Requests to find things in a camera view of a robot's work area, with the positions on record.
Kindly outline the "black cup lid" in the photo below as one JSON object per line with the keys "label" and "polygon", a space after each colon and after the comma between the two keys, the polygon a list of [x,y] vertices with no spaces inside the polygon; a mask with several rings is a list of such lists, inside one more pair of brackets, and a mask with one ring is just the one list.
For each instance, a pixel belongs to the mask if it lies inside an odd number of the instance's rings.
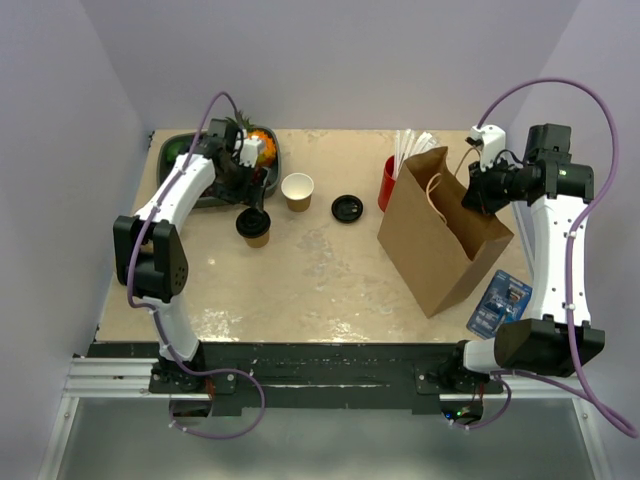
{"label": "black cup lid", "polygon": [[351,194],[338,196],[331,205],[333,217],[343,224],[351,224],[359,220],[363,210],[363,202],[357,196]]}
{"label": "black cup lid", "polygon": [[246,239],[254,239],[265,235],[271,227],[271,218],[266,211],[247,208],[236,219],[236,230]]}

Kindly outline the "brown paper cup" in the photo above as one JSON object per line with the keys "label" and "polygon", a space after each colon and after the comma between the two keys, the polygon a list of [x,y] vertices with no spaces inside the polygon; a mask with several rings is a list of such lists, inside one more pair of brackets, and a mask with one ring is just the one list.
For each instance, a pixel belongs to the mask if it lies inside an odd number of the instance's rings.
{"label": "brown paper cup", "polygon": [[282,180],[281,191],[288,208],[301,213],[310,207],[314,181],[304,173],[291,173]]}
{"label": "brown paper cup", "polygon": [[267,230],[259,236],[244,237],[246,244],[250,248],[258,249],[266,246],[270,239],[270,231]]}

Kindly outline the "brown paper bag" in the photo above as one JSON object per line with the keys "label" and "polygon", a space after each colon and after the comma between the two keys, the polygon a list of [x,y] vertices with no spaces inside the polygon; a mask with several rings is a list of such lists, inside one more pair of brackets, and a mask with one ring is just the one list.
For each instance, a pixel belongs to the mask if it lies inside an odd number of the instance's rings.
{"label": "brown paper bag", "polygon": [[427,317],[466,300],[514,237],[497,217],[462,206],[466,188],[447,155],[438,147],[405,162],[378,233]]}

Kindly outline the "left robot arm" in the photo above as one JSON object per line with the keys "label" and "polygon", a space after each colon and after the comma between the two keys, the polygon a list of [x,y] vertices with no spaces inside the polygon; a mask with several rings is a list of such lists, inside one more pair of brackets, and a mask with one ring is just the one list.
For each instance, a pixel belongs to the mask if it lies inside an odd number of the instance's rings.
{"label": "left robot arm", "polygon": [[236,230],[248,245],[269,239],[271,219],[264,209],[270,169],[264,163],[267,139],[241,115],[214,119],[190,145],[167,156],[158,190],[132,216],[113,224],[115,267],[133,308],[152,315],[159,336],[159,359],[152,377],[185,392],[207,380],[202,345],[191,327],[182,292],[189,264],[180,231],[202,195],[242,205]]}

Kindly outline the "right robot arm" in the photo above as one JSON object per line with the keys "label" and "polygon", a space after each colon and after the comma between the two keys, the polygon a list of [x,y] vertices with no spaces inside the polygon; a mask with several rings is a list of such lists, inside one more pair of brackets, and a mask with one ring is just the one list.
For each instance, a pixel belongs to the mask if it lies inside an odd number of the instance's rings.
{"label": "right robot arm", "polygon": [[467,141],[480,158],[469,167],[462,205],[489,214],[527,204],[535,234],[532,296],[523,318],[501,325],[493,338],[458,342],[436,370],[441,387],[466,393],[500,370],[568,378],[603,350],[605,334],[591,325],[584,288],[594,171],[572,161],[570,140],[568,126],[535,125],[524,158],[509,164],[504,130],[471,128]]}

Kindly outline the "orange toy pineapple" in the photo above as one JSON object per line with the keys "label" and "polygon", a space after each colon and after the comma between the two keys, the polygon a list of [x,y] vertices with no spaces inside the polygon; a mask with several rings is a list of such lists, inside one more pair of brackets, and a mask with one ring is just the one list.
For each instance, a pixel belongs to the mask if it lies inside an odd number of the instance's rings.
{"label": "orange toy pineapple", "polygon": [[259,139],[262,142],[263,148],[257,155],[255,162],[256,168],[269,168],[275,163],[277,159],[277,147],[275,137],[272,133],[269,133],[266,128],[254,124],[250,117],[245,115],[242,110],[233,117],[226,117],[225,121],[229,125],[234,125],[242,129],[245,132],[246,138]]}

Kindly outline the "green lime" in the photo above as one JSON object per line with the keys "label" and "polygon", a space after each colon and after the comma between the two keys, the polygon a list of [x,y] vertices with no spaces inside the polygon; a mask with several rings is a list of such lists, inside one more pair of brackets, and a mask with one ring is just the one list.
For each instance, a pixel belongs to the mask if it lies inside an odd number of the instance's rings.
{"label": "green lime", "polygon": [[168,165],[173,165],[180,155],[187,154],[190,148],[190,141],[172,141],[166,148],[165,161]]}

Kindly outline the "grey fruit tray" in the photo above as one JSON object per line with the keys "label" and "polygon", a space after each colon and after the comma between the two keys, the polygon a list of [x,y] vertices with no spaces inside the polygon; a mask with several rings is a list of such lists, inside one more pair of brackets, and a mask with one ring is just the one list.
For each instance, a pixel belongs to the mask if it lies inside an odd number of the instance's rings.
{"label": "grey fruit tray", "polygon": [[[277,159],[275,161],[275,163],[269,167],[269,176],[268,176],[268,183],[267,183],[267,189],[266,189],[266,194],[265,194],[265,198],[269,198],[270,196],[272,196],[276,190],[276,187],[278,186],[278,183],[280,181],[280,176],[281,176],[281,172],[280,172],[280,162],[279,162],[279,154],[278,154],[278,142],[277,142],[277,138],[275,133],[266,128],[267,131],[269,133],[272,133],[275,137],[275,142],[276,142],[276,147],[277,147]],[[170,137],[167,141],[165,141],[160,149],[160,153],[158,156],[158,161],[157,161],[157,166],[156,166],[156,184],[157,187],[160,187],[162,185],[162,183],[165,181],[165,179],[169,176],[169,174],[171,173],[171,170],[173,169],[173,167],[175,166],[176,162],[173,165],[168,165],[165,161],[165,151],[167,146],[172,142],[172,141],[180,141],[180,140],[186,140],[186,141],[190,141],[192,143],[193,137],[194,137],[195,133],[187,133],[187,134],[181,134],[181,135],[175,135]],[[225,202],[221,202],[217,199],[214,198],[214,182],[207,187],[204,192],[200,195],[199,199],[196,201],[195,203],[195,207],[196,208],[208,208],[208,207],[220,207],[220,206],[225,206],[225,205],[236,205],[236,204],[227,204]]]}

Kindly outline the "red plastic cup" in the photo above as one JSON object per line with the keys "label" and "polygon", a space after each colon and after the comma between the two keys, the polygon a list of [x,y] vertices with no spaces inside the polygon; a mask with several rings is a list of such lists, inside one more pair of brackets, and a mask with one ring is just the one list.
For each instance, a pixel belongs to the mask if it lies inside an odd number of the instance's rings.
{"label": "red plastic cup", "polygon": [[396,178],[394,177],[395,156],[391,155],[387,158],[381,178],[381,184],[379,188],[377,204],[382,212],[385,212],[389,203],[391,194],[396,184]]}

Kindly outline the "blue razor package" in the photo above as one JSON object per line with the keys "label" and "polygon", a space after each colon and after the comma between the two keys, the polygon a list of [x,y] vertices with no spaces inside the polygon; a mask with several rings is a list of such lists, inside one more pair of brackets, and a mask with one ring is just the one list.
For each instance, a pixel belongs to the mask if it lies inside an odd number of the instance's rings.
{"label": "blue razor package", "polygon": [[497,270],[466,328],[482,339],[494,338],[500,326],[522,318],[531,294],[529,285],[503,270]]}

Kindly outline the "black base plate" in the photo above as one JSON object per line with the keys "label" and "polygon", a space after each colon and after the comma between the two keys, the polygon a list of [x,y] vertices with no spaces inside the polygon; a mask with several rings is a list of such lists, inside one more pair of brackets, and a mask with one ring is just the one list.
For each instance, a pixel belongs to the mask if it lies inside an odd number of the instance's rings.
{"label": "black base plate", "polygon": [[217,372],[209,379],[216,416],[260,406],[439,414],[444,394],[503,390],[486,375],[463,372],[454,343],[204,342],[188,365]]}

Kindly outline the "aluminium frame rail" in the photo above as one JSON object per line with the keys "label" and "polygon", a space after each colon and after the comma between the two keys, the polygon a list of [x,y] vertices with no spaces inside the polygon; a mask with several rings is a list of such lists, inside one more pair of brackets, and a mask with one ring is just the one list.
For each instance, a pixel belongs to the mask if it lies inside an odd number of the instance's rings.
{"label": "aluminium frame rail", "polygon": [[[470,303],[426,318],[377,241],[375,207],[354,224],[315,206],[271,206],[271,238],[251,249],[233,209],[185,223],[188,308],[217,346],[293,341],[441,344],[466,336]],[[407,410],[269,408],[254,430],[201,439],[169,424],[197,396],[149,390],[151,360],[118,352],[77,358],[43,467],[55,479],[609,479],[596,414],[586,402],[513,378],[513,399],[488,396],[501,418],[464,432]]]}

